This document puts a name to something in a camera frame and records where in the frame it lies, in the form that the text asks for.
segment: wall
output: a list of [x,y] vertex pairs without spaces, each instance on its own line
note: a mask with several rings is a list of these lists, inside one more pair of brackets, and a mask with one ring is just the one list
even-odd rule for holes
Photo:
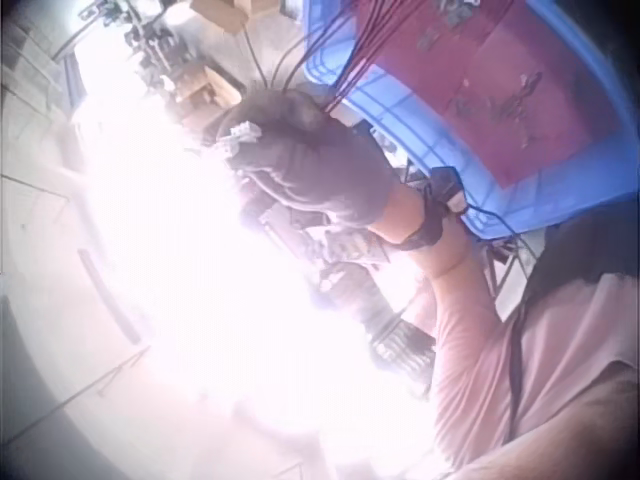
[[[21,3],[2,24],[2,441],[140,348],[80,261],[95,238],[77,199],[84,159],[55,52],[80,27],[71,0]],[[198,403],[143,360],[2,449],[29,479],[256,479],[298,462]],[[321,479],[307,475],[307,478]]]

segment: bright light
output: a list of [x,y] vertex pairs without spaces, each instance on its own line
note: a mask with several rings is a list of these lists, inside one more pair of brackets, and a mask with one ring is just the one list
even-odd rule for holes
[[103,77],[76,121],[115,278],[153,318],[157,374],[273,427],[320,431],[338,462],[391,472],[428,450],[424,403],[373,367],[350,319],[313,309],[289,255],[240,227],[223,162],[185,153],[159,99],[106,88],[132,75],[118,65],[85,65]]
[[185,23],[194,15],[196,15],[196,13],[191,10],[189,2],[179,2],[167,10],[164,14],[164,21],[167,25],[175,26]]

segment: pink sleeve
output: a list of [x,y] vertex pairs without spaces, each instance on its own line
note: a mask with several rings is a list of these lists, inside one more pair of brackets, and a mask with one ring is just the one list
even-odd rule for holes
[[435,434],[437,447],[455,467],[500,445],[509,399],[508,327],[479,269],[468,273],[456,288],[435,288]]

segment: pink shirt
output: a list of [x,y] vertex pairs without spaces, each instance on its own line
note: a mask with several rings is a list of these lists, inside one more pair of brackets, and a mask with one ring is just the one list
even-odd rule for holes
[[[500,322],[486,288],[438,302],[436,443],[457,469],[505,437],[511,324]],[[552,293],[529,312],[522,347],[518,436],[561,412],[612,362],[631,367],[637,382],[637,281],[604,275],[598,284],[575,281]]]

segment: white connector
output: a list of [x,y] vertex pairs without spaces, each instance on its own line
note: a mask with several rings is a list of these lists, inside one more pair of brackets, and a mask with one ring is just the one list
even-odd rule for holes
[[231,158],[240,150],[240,143],[256,143],[262,136],[260,127],[251,122],[242,122],[231,127],[231,134],[219,138],[213,149],[223,158]]
[[239,142],[255,143],[262,136],[262,130],[254,123],[242,122],[240,125],[231,127],[231,136],[236,137]]

